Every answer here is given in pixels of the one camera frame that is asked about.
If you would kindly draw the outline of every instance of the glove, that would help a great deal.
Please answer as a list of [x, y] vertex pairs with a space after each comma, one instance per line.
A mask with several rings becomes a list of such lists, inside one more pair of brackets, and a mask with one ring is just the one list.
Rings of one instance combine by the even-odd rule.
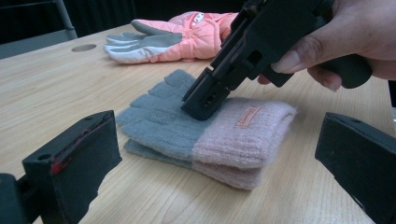
[[105, 52], [119, 63], [208, 59], [220, 50], [236, 13], [188, 12], [170, 21], [133, 20], [142, 35], [109, 35]]
[[295, 109], [281, 102], [227, 100], [211, 118], [200, 121], [180, 109], [194, 78], [182, 70], [138, 97], [117, 122], [129, 138], [165, 156], [241, 169], [270, 162]]

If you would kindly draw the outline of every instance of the fingernail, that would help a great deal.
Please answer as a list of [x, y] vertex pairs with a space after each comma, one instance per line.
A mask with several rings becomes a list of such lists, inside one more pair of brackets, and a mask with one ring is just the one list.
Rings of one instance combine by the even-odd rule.
[[287, 52], [277, 63], [272, 64], [274, 71], [278, 73], [294, 73], [297, 65], [301, 63], [297, 51], [292, 50]]
[[327, 89], [333, 91], [333, 92], [337, 92], [337, 90], [338, 90], [338, 88], [334, 84], [332, 84], [331, 82], [324, 81], [323, 82], [323, 86], [326, 87]]

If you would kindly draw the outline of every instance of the table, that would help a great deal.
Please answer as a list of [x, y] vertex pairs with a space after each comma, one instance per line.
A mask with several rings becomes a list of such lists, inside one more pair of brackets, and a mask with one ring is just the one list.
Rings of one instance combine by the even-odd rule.
[[[21, 160], [78, 120], [119, 114], [137, 96], [181, 68], [198, 77], [209, 61], [118, 64], [103, 51], [106, 35], [130, 25], [0, 61], [0, 172], [23, 176]], [[72, 51], [94, 44], [96, 48]], [[325, 112], [344, 114], [394, 136], [387, 81], [328, 91], [305, 71], [283, 88], [245, 81], [232, 96], [271, 99], [298, 108], [276, 160], [253, 191], [126, 153], [99, 188], [80, 223], [372, 223], [314, 158]]]

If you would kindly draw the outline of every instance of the pink and gray glove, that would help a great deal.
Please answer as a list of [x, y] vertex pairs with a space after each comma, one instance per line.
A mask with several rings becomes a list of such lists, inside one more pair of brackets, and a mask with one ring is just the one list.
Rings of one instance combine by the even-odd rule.
[[236, 13], [187, 12], [170, 21], [133, 20], [142, 34], [109, 35], [105, 51], [119, 63], [156, 63], [208, 59], [231, 32]]

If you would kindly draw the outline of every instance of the hand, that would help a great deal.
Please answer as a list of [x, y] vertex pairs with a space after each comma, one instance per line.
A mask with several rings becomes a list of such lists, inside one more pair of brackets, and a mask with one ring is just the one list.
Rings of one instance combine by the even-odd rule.
[[[321, 85], [336, 91], [342, 80], [317, 64], [348, 54], [359, 54], [373, 69], [373, 76], [396, 79], [396, 1], [335, 0], [332, 20], [303, 37], [279, 62], [278, 73], [291, 74], [307, 68]], [[270, 83], [259, 76], [259, 83]]]

